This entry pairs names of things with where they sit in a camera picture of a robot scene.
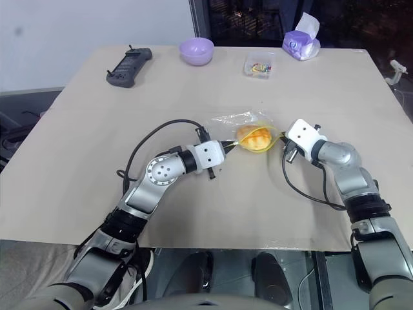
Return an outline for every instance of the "clear plastic box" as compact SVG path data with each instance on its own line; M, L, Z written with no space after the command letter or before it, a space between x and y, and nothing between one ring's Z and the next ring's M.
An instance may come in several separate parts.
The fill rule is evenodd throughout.
M275 56L273 52L249 52L244 64L245 75L268 79L274 70Z

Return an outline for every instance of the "white table surface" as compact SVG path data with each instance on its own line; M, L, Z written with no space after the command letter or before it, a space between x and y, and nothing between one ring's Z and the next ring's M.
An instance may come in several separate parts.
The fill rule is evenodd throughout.
M0 238L80 243L121 198L130 152L160 123L265 111L285 130L303 118L330 141L353 144L413 245L413 124L365 50L322 49L300 62L279 48L216 48L204 67L182 62L175 46L152 46L153 60L132 88L105 81L124 46L95 52L62 91L0 175ZM276 53L268 81L242 73L248 51ZM218 130L210 128L212 138ZM172 125L138 152L137 176L158 151L196 143L191 125ZM266 154L233 150L218 169L181 178L165 194L141 246L349 250L345 212L296 194L281 172L281 145ZM292 181L322 197L321 173L297 159ZM337 201L332 180L329 195Z

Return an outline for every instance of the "white wall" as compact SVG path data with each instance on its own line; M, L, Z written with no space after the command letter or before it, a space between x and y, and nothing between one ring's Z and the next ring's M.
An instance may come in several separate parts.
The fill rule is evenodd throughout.
M193 36L188 0L0 0L0 92L65 86L101 46Z

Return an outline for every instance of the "clear plastic bag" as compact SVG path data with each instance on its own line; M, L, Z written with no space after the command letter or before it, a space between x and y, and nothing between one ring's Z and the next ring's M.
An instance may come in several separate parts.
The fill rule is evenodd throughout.
M235 145L256 153L266 152L280 138L272 120L256 111L212 118L207 128L215 139L232 140Z

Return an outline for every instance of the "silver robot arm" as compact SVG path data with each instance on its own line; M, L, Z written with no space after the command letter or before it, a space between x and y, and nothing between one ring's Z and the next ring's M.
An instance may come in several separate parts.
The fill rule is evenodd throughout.
M332 169L336 186L358 241L352 257L360 287L370 291L370 308L410 309L413 305L413 254L390 216L390 205L381 199L378 186L355 148L332 143L318 133L319 126L298 119L286 137L306 160Z
M186 150L156 157L141 180L125 193L117 207L82 246L63 283L23 300L15 310L90 310L110 302L120 286L136 240L166 190L185 174L201 173L224 162L230 143L206 141Z

